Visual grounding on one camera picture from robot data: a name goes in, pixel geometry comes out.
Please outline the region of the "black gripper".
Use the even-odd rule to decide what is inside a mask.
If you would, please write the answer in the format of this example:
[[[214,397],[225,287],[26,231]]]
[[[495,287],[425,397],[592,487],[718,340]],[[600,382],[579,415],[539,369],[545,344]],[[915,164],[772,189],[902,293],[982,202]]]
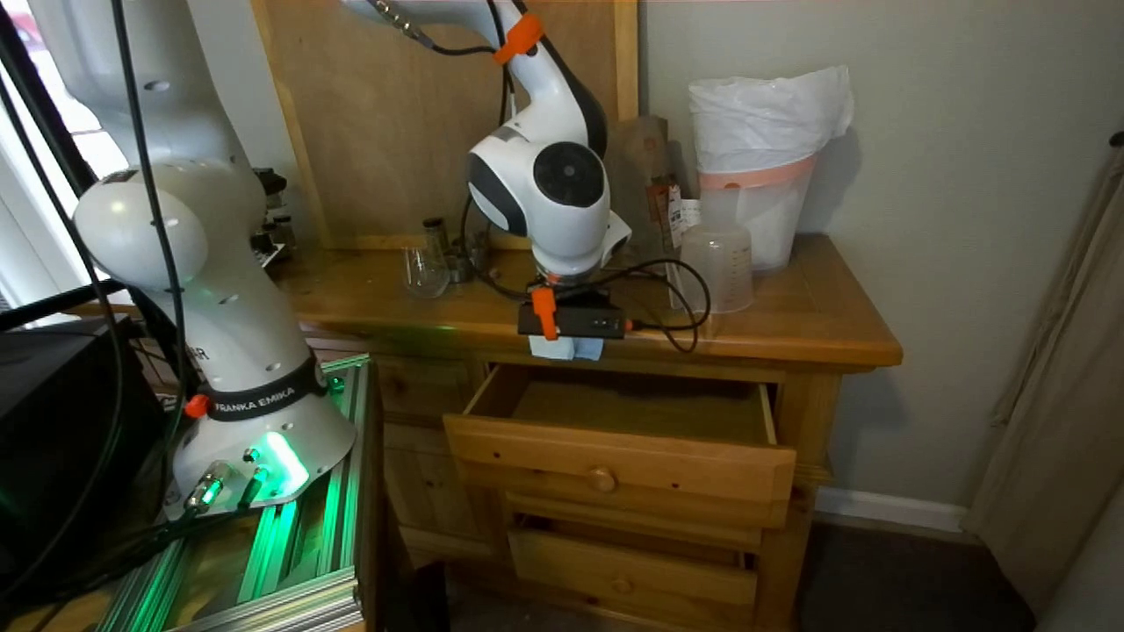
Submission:
[[[627,317],[598,293],[578,298],[530,293],[517,310],[517,335],[535,360],[598,362],[610,340],[627,336]]]

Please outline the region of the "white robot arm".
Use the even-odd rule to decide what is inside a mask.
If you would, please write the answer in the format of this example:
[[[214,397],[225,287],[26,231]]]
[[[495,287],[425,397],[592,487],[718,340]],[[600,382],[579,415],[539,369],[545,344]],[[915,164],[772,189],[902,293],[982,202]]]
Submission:
[[[78,198],[95,264],[178,323],[202,392],[171,450],[171,518],[265,511],[339,468],[356,429],[324,392],[318,355],[265,271],[252,231],[269,192],[214,94],[188,0],[29,0],[65,85],[121,152],[122,171]],[[530,104],[472,149],[468,192],[530,244],[555,284],[592,276],[629,225],[610,211],[600,109],[517,0],[342,0],[423,42],[436,25],[482,35]]]

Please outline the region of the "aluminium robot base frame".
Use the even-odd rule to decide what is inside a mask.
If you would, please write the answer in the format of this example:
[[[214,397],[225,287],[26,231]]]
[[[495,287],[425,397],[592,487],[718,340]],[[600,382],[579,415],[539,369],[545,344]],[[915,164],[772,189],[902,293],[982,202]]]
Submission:
[[[362,626],[365,443],[294,504],[171,530],[95,632],[346,632]]]

